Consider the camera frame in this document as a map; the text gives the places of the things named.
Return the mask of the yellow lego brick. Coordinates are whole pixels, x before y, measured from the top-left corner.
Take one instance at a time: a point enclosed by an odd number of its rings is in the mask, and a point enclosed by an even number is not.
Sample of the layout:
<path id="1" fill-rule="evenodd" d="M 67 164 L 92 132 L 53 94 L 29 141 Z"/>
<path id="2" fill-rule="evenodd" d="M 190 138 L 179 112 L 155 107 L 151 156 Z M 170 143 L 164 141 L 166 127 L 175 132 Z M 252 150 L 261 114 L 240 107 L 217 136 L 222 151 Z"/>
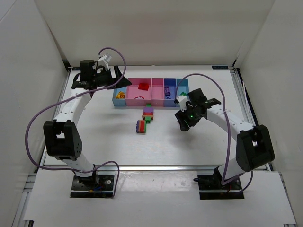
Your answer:
<path id="1" fill-rule="evenodd" d="M 125 92 L 119 91 L 116 95 L 116 99 L 125 99 Z"/>

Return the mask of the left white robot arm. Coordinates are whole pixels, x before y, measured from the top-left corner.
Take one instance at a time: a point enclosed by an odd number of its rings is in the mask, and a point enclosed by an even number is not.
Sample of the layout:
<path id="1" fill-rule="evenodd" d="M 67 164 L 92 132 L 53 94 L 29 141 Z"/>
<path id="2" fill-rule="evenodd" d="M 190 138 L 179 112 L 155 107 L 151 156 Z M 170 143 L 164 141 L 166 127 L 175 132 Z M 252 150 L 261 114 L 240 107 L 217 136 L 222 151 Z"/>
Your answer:
<path id="1" fill-rule="evenodd" d="M 46 121 L 43 125 L 47 154 L 72 168 L 78 181 L 84 185 L 97 185 L 98 177 L 95 165 L 82 153 L 82 140 L 77 130 L 79 118 L 95 89 L 123 88 L 132 84 L 118 66 L 113 68 L 114 75 L 106 60 L 101 63 L 82 60 L 80 73 L 74 77 L 71 86 L 72 99 L 65 103 L 62 111 L 52 121 Z"/>

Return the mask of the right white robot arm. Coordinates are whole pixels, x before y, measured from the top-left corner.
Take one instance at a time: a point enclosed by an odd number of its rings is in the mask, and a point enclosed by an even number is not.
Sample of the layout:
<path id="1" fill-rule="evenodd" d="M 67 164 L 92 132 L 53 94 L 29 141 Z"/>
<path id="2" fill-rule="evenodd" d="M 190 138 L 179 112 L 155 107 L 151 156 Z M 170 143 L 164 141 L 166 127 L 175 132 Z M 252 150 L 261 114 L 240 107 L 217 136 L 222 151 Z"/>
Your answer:
<path id="1" fill-rule="evenodd" d="M 231 146 L 228 145 L 225 163 L 214 169 L 214 181 L 219 186 L 227 185 L 244 173 L 275 159 L 269 130 L 265 125 L 255 126 L 228 113 L 219 100 L 208 99 L 201 89 L 187 96 L 179 95 L 175 103 L 180 107 L 175 117 L 182 131 L 188 131 L 204 118 L 227 132 L 228 143 L 235 140 L 235 157 L 230 158 Z"/>

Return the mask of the left light blue bin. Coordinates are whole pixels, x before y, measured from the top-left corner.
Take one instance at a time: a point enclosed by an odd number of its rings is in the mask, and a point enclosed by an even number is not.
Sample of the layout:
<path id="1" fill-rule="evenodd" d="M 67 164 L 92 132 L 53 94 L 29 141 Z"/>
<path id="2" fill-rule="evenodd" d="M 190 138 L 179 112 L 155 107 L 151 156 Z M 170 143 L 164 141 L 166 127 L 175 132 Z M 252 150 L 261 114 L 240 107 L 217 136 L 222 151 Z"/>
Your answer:
<path id="1" fill-rule="evenodd" d="M 113 105 L 115 107 L 125 107 L 126 106 L 125 95 L 126 95 L 126 87 L 114 89 L 113 97 L 112 97 Z"/>

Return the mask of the light blue bin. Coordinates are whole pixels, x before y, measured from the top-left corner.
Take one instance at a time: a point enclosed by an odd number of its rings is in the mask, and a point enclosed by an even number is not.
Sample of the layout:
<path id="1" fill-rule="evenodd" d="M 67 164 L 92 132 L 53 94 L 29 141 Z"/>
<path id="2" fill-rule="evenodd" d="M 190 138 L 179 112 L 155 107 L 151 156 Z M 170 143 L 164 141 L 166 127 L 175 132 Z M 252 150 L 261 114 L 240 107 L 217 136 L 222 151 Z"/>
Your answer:
<path id="1" fill-rule="evenodd" d="M 187 94 L 188 97 L 188 93 L 189 93 L 189 83 L 188 83 L 188 79 L 177 79 L 176 81 L 176 85 L 177 85 L 177 97 L 180 96 L 180 94 L 182 92 Z"/>
<path id="2" fill-rule="evenodd" d="M 126 106 L 125 95 L 126 95 L 126 87 L 114 89 L 113 97 L 112 97 L 113 105 L 115 107 L 125 107 Z"/>

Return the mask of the large pink bin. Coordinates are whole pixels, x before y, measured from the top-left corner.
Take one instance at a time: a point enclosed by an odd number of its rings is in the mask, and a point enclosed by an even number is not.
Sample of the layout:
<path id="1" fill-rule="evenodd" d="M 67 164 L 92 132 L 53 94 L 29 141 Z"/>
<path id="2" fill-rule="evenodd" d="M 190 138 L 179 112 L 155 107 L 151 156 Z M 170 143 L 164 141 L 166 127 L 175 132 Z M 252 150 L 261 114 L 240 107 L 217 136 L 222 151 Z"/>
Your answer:
<path id="1" fill-rule="evenodd" d="M 152 79 L 151 78 L 128 78 L 131 81 L 131 85 L 126 88 L 125 101 L 127 106 L 145 106 L 151 103 L 151 89 Z M 139 90 L 138 86 L 140 83 L 148 83 L 149 90 Z M 136 96 L 143 96 L 145 99 L 134 99 Z"/>

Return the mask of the dark blue bin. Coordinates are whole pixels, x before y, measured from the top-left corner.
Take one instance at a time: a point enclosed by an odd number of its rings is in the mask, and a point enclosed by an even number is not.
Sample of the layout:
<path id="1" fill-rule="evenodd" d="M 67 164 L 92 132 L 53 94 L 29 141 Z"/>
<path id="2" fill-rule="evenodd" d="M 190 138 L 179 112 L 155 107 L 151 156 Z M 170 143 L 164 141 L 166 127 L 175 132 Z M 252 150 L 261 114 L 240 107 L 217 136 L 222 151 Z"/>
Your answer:
<path id="1" fill-rule="evenodd" d="M 175 91 L 176 91 L 176 79 L 175 78 L 165 78 L 164 79 L 164 87 L 169 86 L 171 95 L 164 95 L 164 106 L 165 107 L 175 107 Z"/>

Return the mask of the right light blue bin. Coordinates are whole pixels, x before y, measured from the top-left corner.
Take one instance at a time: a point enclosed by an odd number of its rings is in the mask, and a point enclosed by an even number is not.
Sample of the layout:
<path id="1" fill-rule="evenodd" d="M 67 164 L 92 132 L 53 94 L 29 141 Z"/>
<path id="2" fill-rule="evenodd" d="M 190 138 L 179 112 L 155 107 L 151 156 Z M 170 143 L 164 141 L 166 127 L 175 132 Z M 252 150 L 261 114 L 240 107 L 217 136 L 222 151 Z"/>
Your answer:
<path id="1" fill-rule="evenodd" d="M 188 93 L 189 93 L 189 83 L 188 83 L 188 79 L 177 79 L 176 81 L 176 85 L 177 85 L 177 97 L 180 96 L 180 94 L 182 92 L 187 94 L 188 97 Z"/>

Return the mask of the narrow pink bin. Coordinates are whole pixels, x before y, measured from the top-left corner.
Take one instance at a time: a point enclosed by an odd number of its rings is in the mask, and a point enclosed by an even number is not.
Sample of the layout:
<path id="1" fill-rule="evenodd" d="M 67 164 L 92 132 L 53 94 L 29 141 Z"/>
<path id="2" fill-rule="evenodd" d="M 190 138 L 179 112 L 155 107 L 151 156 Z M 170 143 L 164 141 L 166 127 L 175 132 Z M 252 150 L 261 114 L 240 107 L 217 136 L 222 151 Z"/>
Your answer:
<path id="1" fill-rule="evenodd" d="M 151 104 L 156 107 L 164 106 L 164 78 L 151 79 Z"/>

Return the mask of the purple green red lego stack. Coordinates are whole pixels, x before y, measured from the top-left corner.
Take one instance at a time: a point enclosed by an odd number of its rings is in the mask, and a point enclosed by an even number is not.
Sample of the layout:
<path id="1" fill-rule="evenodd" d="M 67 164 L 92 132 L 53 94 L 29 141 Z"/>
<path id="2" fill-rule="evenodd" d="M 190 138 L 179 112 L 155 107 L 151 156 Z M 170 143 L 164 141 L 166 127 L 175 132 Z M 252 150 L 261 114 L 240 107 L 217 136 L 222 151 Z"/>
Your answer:
<path id="1" fill-rule="evenodd" d="M 143 108 L 142 119 L 145 121 L 153 121 L 154 108 L 151 104 L 146 104 L 146 106 Z"/>

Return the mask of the striped purple red lego stack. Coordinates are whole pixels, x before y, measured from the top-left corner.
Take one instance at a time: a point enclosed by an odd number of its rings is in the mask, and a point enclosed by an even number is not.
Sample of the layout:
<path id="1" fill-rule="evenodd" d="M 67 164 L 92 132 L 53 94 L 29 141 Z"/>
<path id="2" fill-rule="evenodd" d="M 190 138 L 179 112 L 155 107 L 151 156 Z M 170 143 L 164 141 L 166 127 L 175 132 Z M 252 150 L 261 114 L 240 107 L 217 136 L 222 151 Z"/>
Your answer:
<path id="1" fill-rule="evenodd" d="M 138 120 L 136 122 L 136 133 L 145 134 L 146 133 L 146 124 L 145 120 Z"/>

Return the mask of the white table board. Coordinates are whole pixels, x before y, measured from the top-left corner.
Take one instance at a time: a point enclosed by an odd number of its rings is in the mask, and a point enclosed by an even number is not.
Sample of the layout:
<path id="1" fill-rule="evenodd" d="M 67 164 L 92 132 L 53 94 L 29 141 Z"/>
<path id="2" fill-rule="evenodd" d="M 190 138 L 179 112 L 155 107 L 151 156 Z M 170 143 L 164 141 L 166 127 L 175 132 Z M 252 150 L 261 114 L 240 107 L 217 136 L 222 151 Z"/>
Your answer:
<path id="1" fill-rule="evenodd" d="M 188 76 L 189 89 L 202 89 L 207 98 L 225 99 L 226 108 L 251 122 L 241 79 L 236 70 L 214 70 L 211 66 L 130 66 L 128 78 L 182 78 Z M 136 121 L 142 117 L 137 107 L 114 107 L 112 90 L 94 94 L 86 105 L 77 129 L 82 153 L 94 164 L 109 160 L 121 166 L 221 165 L 226 152 L 235 154 L 235 142 L 227 133 L 202 119 L 188 131 L 181 131 L 177 108 L 156 108 L 154 120 L 145 134 L 137 134 Z"/>

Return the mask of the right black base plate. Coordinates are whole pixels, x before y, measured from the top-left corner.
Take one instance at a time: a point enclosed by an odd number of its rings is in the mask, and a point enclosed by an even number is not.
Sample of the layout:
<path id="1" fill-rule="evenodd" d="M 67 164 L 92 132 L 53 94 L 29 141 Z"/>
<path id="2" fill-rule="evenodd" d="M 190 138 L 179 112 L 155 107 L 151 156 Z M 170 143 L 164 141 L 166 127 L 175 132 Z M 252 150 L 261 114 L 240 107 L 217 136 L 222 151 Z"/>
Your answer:
<path id="1" fill-rule="evenodd" d="M 198 183 L 199 198 L 201 200 L 244 199 L 239 178 L 226 185 L 221 185 L 221 181 L 215 179 L 214 175 L 198 175 L 193 181 Z"/>

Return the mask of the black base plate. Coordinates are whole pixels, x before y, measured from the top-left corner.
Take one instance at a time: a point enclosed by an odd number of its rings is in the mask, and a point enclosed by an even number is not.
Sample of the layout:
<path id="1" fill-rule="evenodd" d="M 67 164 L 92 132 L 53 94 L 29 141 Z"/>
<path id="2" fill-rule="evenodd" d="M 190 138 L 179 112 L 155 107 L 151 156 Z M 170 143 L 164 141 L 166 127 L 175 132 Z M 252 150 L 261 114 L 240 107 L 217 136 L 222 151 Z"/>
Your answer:
<path id="1" fill-rule="evenodd" d="M 90 177 L 74 176 L 71 183 L 71 198 L 113 198 L 115 176 L 94 173 Z"/>
<path id="2" fill-rule="evenodd" d="M 221 181 L 215 179 L 214 175 L 198 175 L 193 181 L 198 183 L 199 198 L 201 200 L 244 199 L 239 178 L 226 185 L 221 185 Z"/>

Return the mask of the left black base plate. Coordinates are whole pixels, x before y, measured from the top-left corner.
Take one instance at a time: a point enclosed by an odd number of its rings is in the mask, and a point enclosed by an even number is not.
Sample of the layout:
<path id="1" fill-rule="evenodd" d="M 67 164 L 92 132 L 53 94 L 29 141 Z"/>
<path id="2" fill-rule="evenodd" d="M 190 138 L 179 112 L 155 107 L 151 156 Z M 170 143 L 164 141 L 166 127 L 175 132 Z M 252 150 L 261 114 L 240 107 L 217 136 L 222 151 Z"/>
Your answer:
<path id="1" fill-rule="evenodd" d="M 113 198 L 115 176 L 94 173 L 90 177 L 74 176 L 71 183 L 71 198 Z"/>

